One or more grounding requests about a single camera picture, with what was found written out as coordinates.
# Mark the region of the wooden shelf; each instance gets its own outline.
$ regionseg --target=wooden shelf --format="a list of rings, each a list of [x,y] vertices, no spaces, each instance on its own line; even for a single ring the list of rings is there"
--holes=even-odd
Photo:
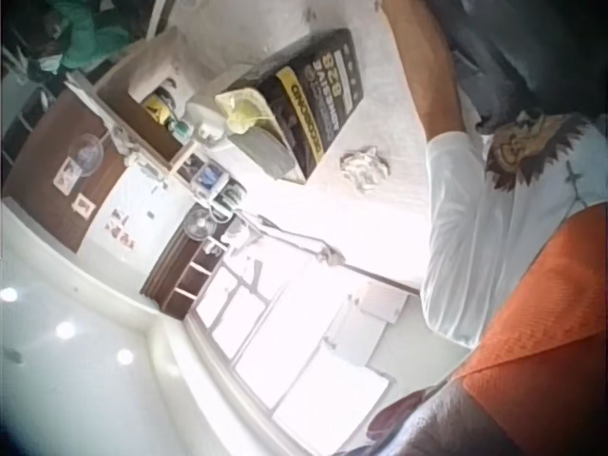
[[[218,225],[211,237],[222,249],[220,256],[205,254],[203,243],[190,239],[180,226],[143,285],[142,295],[156,301],[164,314],[183,320],[227,251],[219,239],[230,223]]]

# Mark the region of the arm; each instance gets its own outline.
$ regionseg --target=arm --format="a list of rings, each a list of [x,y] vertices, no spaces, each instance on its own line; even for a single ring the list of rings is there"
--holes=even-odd
[[[446,37],[424,0],[384,0],[409,90],[427,141],[465,131]]]

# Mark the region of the window pane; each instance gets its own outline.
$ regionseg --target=window pane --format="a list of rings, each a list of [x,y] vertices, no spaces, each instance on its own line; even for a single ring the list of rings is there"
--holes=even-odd
[[[232,359],[247,334],[264,311],[264,303],[240,287],[228,308],[221,316],[218,327],[213,331],[213,337],[219,347]]]
[[[246,250],[237,256],[229,255],[224,259],[224,261],[230,270],[242,278],[245,283],[248,285],[254,283],[254,277],[256,274],[256,260],[247,255]]]
[[[274,418],[304,447],[334,454],[363,423],[388,385],[388,379],[322,347]]]
[[[353,287],[344,269],[312,260],[275,303],[236,367],[266,406],[272,408],[304,368]]]
[[[228,295],[237,287],[237,284],[237,279],[226,268],[221,268],[218,271],[197,306],[197,314],[200,315],[207,328],[213,325],[219,312],[226,304]]]

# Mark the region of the window frame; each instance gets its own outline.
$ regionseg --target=window frame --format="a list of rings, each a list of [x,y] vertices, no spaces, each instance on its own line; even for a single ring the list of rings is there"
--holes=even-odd
[[[255,404],[257,411],[259,413],[261,413],[269,423],[272,424],[273,431],[278,432],[283,438],[286,438],[290,443],[297,446],[300,450],[302,450],[306,454],[310,454],[310,455],[314,455],[314,456],[321,456],[318,452],[316,452],[312,448],[307,447],[305,445],[305,443],[298,441],[296,439],[296,437],[294,437],[287,429],[283,428],[281,426],[281,424],[277,420],[275,420],[274,414],[276,413],[276,411],[278,410],[280,405],[283,403],[285,398],[294,389],[295,384],[302,377],[303,373],[312,364],[315,357],[318,355],[319,351],[322,348],[322,344],[325,343],[324,342],[325,337],[322,337],[319,340],[319,342],[316,344],[314,350],[311,352],[311,354],[307,358],[306,362],[302,365],[302,368],[299,370],[299,372],[295,376],[294,380],[290,383],[289,387],[280,395],[280,397],[276,401],[275,405],[273,407],[269,408],[266,404],[264,404],[264,402],[257,397],[256,393],[251,389],[251,387],[247,384],[247,382],[238,374],[236,367],[237,367],[238,361],[241,359],[242,355],[245,353],[245,351],[247,350],[247,348],[249,347],[249,345],[251,344],[253,339],[256,337],[257,332],[261,329],[264,322],[267,320],[268,316],[273,311],[278,300],[285,293],[285,291],[293,284],[293,282],[297,279],[297,274],[292,275],[290,278],[288,278],[285,281],[285,283],[281,284],[280,287],[275,292],[275,295],[272,298],[267,298],[266,296],[261,294],[256,288],[259,272],[257,272],[257,274],[254,274],[253,283],[251,285],[248,284],[247,281],[241,275],[237,274],[233,270],[233,268],[231,268],[230,265],[226,262],[226,258],[229,257],[229,255],[231,253],[232,253],[232,250],[229,250],[219,261],[217,267],[215,268],[213,273],[209,276],[209,278],[205,282],[203,288],[201,289],[197,300],[195,301],[194,305],[192,306],[190,312],[188,313],[188,317],[194,323],[195,330],[198,333],[198,335],[204,337],[205,342],[207,344],[209,344],[214,355],[218,357],[219,362],[221,363],[221,366],[228,372],[230,377],[236,382],[236,385],[239,388],[239,390],[242,393],[244,393],[247,396],[247,398]],[[316,259],[313,256],[311,256],[311,258],[303,264],[301,270],[305,269],[313,261],[316,261]],[[222,268],[225,268],[227,270],[227,272],[237,280],[237,285],[227,295],[226,301],[222,304],[221,309],[218,312],[213,324],[207,328],[207,326],[203,323],[201,316],[197,312],[197,307],[203,300],[205,293],[207,292],[208,288],[211,286],[215,277],[218,275],[219,271]],[[234,297],[237,295],[237,292],[240,287],[243,287],[249,293],[251,293],[256,298],[258,298],[262,303],[264,303],[265,308],[264,308],[264,311],[257,318],[256,322],[252,326],[251,330],[248,332],[248,334],[245,337],[245,339],[243,340],[243,342],[241,343],[241,346],[239,347],[239,349],[236,351],[235,355],[231,359],[228,355],[226,355],[226,353],[223,351],[223,349],[221,348],[219,343],[213,337],[213,331],[220,324],[221,317],[224,315],[224,313],[226,312],[230,303],[232,302]],[[363,418],[361,423],[359,423],[359,425],[352,431],[352,433],[344,441],[342,446],[345,445],[347,442],[349,442],[361,430],[361,428],[368,423],[370,418],[376,412],[378,405],[382,404],[382,401],[386,398],[387,394],[390,392],[391,387],[395,384],[395,379],[393,377],[391,377],[390,375],[388,375],[384,372],[374,369],[373,367],[371,367],[369,365],[369,363],[367,363],[364,367],[366,369],[374,372],[375,374],[379,375],[380,377],[383,377],[384,379],[386,379],[388,381],[388,383],[387,383],[387,386],[385,387],[384,391],[382,392],[382,394],[380,394],[377,401],[374,403],[373,407],[371,407],[370,411],[366,414],[366,416]]]

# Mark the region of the wooden panel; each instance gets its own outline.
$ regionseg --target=wooden panel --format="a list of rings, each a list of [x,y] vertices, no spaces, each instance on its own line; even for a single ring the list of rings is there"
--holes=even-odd
[[[194,268],[188,268],[181,277],[178,288],[191,295],[198,296],[207,278],[209,278],[209,275],[201,273]]]
[[[163,307],[162,312],[178,320],[183,320],[194,304],[194,300],[179,293],[172,293]]]
[[[229,226],[230,222],[219,225],[213,238],[220,239]],[[141,293],[156,301],[164,314],[184,319],[194,300],[175,290],[180,289],[187,294],[198,295],[207,280],[205,273],[197,271],[190,263],[192,261],[203,263],[205,269],[213,273],[222,256],[213,256],[213,258],[206,256],[202,251],[202,243],[190,239],[180,226],[145,281]]]
[[[12,197],[72,252],[78,251],[97,213],[85,220],[72,210],[73,201],[82,193],[99,209],[125,170],[123,157],[108,140],[100,168],[76,182],[69,196],[62,194],[53,179],[72,141],[85,133],[101,138],[105,127],[71,91],[65,90],[29,135],[3,188],[4,197]]]

